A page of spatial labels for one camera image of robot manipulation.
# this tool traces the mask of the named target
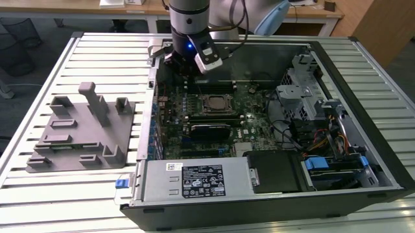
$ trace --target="cpu socket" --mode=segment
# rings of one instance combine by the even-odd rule
[[[231,99],[231,95],[203,95],[203,113],[207,116],[235,114],[235,110],[232,110]]]

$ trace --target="white cable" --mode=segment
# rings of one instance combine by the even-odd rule
[[[23,83],[23,84],[9,84],[8,86],[43,86],[40,84]]]

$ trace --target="sticker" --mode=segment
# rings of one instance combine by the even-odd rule
[[[181,168],[184,198],[225,196],[221,165],[184,166]]]
[[[127,11],[127,13],[139,13],[139,14],[144,14],[144,11]]]
[[[183,163],[167,163],[165,171],[181,171]]]

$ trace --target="wire mesh trash bin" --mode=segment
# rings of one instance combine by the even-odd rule
[[[33,48],[41,44],[35,25],[29,18],[0,18],[0,24],[17,37],[25,48]]]
[[[8,33],[0,33],[0,67],[11,76],[21,76],[35,69],[24,47]]]

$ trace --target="floor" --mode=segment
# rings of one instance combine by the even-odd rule
[[[9,77],[0,69],[0,79],[7,84],[43,84],[49,72],[55,66],[55,62],[69,40],[72,32],[108,32],[112,26],[111,20],[81,20],[65,19],[63,28],[57,28],[52,19],[33,19],[33,24],[39,35],[43,39],[43,44],[31,49],[29,55],[36,63],[36,70],[21,77]],[[147,23],[143,20],[129,20],[127,29],[131,32],[147,33]],[[161,22],[159,25],[159,32],[168,33],[167,24]],[[415,101],[415,43],[410,42],[387,68],[387,72],[408,94],[412,101]],[[11,86],[16,97],[11,100],[0,98],[0,136],[12,136],[24,115],[29,109],[32,101],[36,98],[40,90],[39,86],[19,85]],[[0,139],[0,154],[7,147],[8,141]]]

